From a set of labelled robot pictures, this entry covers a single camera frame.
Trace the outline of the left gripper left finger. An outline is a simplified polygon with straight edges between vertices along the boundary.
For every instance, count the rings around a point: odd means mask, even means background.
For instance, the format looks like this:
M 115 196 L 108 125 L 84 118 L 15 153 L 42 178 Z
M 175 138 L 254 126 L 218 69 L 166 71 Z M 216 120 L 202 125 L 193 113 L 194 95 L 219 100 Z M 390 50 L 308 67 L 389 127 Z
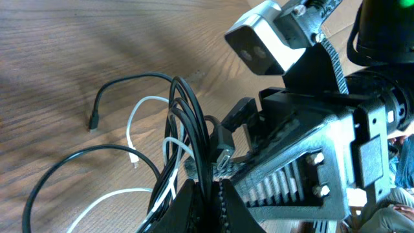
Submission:
M 151 224 L 146 232 L 185 233 L 196 232 L 204 207 L 199 184 L 188 179 L 180 189 L 173 204 L 165 214 Z

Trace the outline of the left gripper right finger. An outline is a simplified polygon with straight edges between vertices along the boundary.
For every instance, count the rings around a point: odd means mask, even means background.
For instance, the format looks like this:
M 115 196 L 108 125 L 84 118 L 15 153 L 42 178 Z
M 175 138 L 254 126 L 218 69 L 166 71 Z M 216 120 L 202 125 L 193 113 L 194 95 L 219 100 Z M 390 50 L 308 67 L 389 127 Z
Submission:
M 219 232 L 265 233 L 228 179 L 219 181 Z

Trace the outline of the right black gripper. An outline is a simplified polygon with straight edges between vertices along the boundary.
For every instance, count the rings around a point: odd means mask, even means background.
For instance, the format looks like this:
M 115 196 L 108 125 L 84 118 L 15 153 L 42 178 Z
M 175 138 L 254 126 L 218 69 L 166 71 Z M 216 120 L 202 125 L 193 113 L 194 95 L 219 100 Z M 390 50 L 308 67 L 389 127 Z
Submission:
M 361 94 L 260 92 L 267 143 L 231 182 L 258 220 L 342 220 L 346 189 L 385 177 L 383 114 Z

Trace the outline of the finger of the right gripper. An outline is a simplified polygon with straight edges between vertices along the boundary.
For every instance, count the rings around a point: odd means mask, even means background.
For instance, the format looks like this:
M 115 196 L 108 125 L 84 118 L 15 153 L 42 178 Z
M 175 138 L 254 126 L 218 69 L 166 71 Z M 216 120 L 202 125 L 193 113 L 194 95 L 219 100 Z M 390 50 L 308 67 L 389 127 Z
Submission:
M 222 126 L 232 133 L 242 125 L 247 125 L 250 136 L 261 134 L 262 123 L 254 98 L 244 97 L 234 105 L 221 122 Z

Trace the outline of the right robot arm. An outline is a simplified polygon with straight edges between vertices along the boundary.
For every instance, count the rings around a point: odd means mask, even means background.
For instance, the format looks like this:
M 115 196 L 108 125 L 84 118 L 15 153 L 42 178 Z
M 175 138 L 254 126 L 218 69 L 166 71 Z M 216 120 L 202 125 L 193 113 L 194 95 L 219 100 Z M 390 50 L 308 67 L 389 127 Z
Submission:
M 344 219 L 347 189 L 374 205 L 390 191 L 387 136 L 413 121 L 413 3 L 363 1 L 347 40 L 360 70 L 344 75 L 321 25 L 338 1 L 265 1 L 226 32 L 260 76 L 280 75 L 225 118 L 250 153 L 232 177 L 257 221 Z

